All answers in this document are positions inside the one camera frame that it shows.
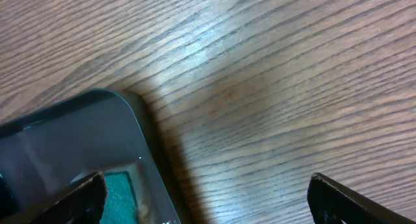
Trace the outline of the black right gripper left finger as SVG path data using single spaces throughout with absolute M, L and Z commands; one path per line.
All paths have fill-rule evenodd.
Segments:
M 102 172 L 91 173 L 34 206 L 1 211 L 1 223 L 93 223 L 102 218 L 107 186 Z

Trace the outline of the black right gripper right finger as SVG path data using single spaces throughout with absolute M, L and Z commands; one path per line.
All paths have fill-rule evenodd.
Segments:
M 313 221 L 318 224 L 413 224 L 412 220 L 321 173 L 311 176 L 307 202 Z

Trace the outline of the green yellow sponge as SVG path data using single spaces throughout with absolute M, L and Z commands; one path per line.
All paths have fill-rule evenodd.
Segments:
M 127 173 L 104 174 L 107 199 L 100 224 L 138 224 L 137 202 Z

